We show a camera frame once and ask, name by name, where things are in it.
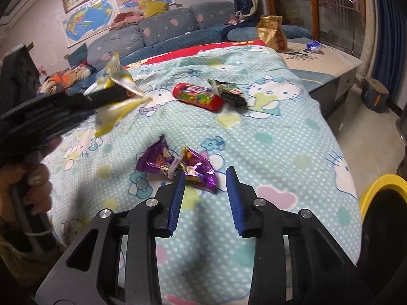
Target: pile of clothes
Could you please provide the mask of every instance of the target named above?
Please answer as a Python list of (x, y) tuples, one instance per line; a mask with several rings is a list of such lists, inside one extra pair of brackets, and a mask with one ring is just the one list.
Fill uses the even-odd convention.
[(94, 72), (96, 72), (96, 70), (93, 67), (83, 64), (80, 64), (75, 68), (59, 71), (47, 78), (39, 89), (39, 92), (51, 95), (67, 91), (78, 81), (82, 81)]
[(130, 11), (118, 14), (110, 26), (110, 30), (122, 29), (131, 24), (138, 23), (144, 19), (140, 11)]

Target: yellow bucket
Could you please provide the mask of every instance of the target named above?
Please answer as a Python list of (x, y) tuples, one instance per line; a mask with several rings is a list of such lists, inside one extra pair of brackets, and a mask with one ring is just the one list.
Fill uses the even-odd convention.
[(373, 198), (377, 193), (384, 189), (392, 189), (396, 191), (407, 203), (407, 182), (398, 175), (385, 174), (378, 178), (359, 198), (362, 223), (365, 220), (366, 213), (371, 202), (373, 201)]

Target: fingernail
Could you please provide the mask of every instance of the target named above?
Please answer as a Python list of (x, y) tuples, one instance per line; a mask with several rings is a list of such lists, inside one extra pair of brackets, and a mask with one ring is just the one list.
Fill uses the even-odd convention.
[(35, 216), (36, 214), (38, 214), (39, 213), (39, 211), (38, 211), (38, 208), (36, 208), (36, 207), (34, 207), (32, 210), (31, 210), (31, 215), (32, 216)]
[(28, 184), (30, 186), (38, 186), (41, 183), (41, 176), (39, 174), (30, 175)]

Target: candy wrapper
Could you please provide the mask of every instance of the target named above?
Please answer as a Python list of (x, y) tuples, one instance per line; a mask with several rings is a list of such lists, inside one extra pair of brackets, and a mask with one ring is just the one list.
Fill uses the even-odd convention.
[(173, 179), (180, 168), (184, 170), (188, 183), (216, 193), (216, 173), (209, 160), (188, 147), (182, 149), (181, 157), (174, 157), (164, 134), (147, 148), (136, 165), (136, 171), (165, 174), (169, 179)]
[(100, 75), (96, 79), (96, 84), (103, 88), (109, 88), (115, 84), (118, 84), (138, 97), (145, 96), (143, 91), (140, 90), (140, 88), (134, 82), (132, 75), (121, 66), (119, 61), (119, 53), (113, 53), (110, 61), (103, 68), (102, 72), (100, 72)]
[(106, 67), (98, 76), (94, 88), (85, 92), (85, 95), (94, 91), (102, 90), (112, 86), (120, 85), (127, 89), (129, 99), (113, 103), (96, 110), (96, 131), (95, 136), (102, 136), (110, 132), (115, 125), (129, 112), (134, 110), (140, 104), (151, 101), (134, 82), (132, 75), (122, 68), (119, 61), (119, 54), (114, 53)]
[(225, 101), (232, 104), (235, 108), (247, 106), (248, 103), (245, 100), (245, 95), (234, 82), (222, 82), (213, 79), (208, 79), (208, 82), (216, 95), (223, 97)]
[(109, 104), (96, 110), (95, 136), (102, 136), (110, 132), (125, 115), (133, 111), (137, 106), (145, 102), (152, 101), (146, 97), (132, 97), (125, 101)]
[(307, 44), (307, 50), (310, 50), (313, 53), (319, 53), (321, 51), (322, 44), (318, 41), (313, 41)]

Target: hello kitty bedsheet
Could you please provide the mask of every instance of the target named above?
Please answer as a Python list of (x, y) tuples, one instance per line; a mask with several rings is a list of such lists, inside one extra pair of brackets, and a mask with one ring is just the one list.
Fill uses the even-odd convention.
[[(102, 208), (132, 209), (154, 196), (165, 176), (137, 172), (137, 159), (164, 133), (172, 153), (188, 146), (208, 157), (217, 194), (187, 186), (178, 228), (157, 239), (164, 303), (247, 304), (254, 240), (235, 230), (225, 185), (233, 165), (259, 197), (290, 212), (309, 208), (355, 263), (361, 219), (355, 186), (319, 104), (282, 58), (261, 41), (188, 48), (128, 67), (153, 101), (136, 108), (113, 131), (94, 137), (94, 118), (64, 135), (46, 159), (53, 184), (49, 212), (55, 236), (68, 245)], [(180, 82), (235, 82), (247, 110), (212, 113), (172, 97)], [(126, 245), (122, 246), (123, 283)]]

